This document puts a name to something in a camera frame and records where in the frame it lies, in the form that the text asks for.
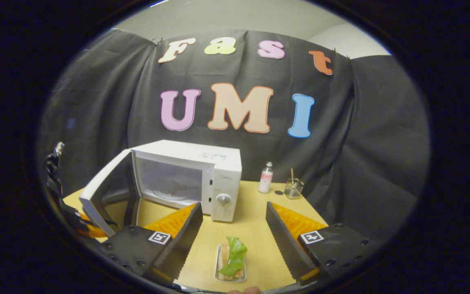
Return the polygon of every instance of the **hand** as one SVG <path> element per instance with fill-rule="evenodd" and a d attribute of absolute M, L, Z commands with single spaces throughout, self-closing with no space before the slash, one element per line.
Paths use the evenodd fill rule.
<path fill-rule="evenodd" d="M 260 294 L 261 289 L 259 287 L 248 287 L 244 289 L 243 292 L 240 292 L 239 290 L 231 290 L 228 292 L 228 294 Z"/>

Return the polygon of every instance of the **white bottle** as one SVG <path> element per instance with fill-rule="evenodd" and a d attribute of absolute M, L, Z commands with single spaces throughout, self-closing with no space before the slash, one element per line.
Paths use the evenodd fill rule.
<path fill-rule="evenodd" d="M 261 182 L 259 184 L 259 192 L 261 193 L 266 194 L 269 192 L 269 186 L 271 186 L 271 180 L 273 178 L 272 165 L 271 162 L 268 162 L 266 167 L 262 170 Z"/>

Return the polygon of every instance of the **black fabric backdrop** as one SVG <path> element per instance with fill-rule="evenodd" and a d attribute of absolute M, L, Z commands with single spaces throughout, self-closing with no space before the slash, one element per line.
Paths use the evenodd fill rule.
<path fill-rule="evenodd" d="M 218 37 L 235 38 L 235 53 L 205 54 Z M 196 38 L 195 44 L 175 60 L 157 62 L 168 43 L 188 38 Z M 280 41 L 286 56 L 260 57 L 263 40 Z M 331 59 L 333 75 L 315 68 L 310 50 Z M 273 89 L 270 131 L 235 130 L 227 116 L 228 129 L 209 129 L 215 82 L 233 84 L 241 99 L 255 86 Z M 180 132 L 168 130 L 161 122 L 160 94 L 179 92 L 173 115 L 181 119 L 186 89 L 201 90 L 193 124 Z M 287 132 L 297 93 L 315 99 L 308 138 Z M 343 221 L 383 240 L 416 203 L 430 154 L 423 97 L 393 57 L 349 60 L 313 43 L 266 32 L 201 32 L 154 44 L 110 30 L 67 68 L 44 113 L 38 162 L 58 141 L 65 143 L 60 167 L 65 195 L 83 188 L 128 147 L 161 139 L 235 147 L 241 149 L 243 180 L 259 180 L 265 163 L 272 161 L 274 182 L 285 182 L 293 167 L 306 182 L 303 194 L 328 223 Z"/>

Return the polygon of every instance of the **white microwave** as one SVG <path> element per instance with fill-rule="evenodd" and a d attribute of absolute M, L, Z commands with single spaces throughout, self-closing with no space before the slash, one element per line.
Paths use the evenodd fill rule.
<path fill-rule="evenodd" d="M 117 155 L 91 179 L 80 201 L 108 236 L 137 224 L 142 198 L 175 208 L 201 202 L 211 219 L 231 222 L 241 174 L 239 149 L 161 140 Z"/>

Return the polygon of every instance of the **microwave dial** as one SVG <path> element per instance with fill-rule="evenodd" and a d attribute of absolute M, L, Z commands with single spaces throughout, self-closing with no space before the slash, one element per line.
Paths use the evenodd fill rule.
<path fill-rule="evenodd" d="M 222 206 L 227 205 L 231 201 L 231 198 L 228 194 L 219 194 L 217 195 L 216 199 L 217 202 L 220 203 L 220 205 Z"/>

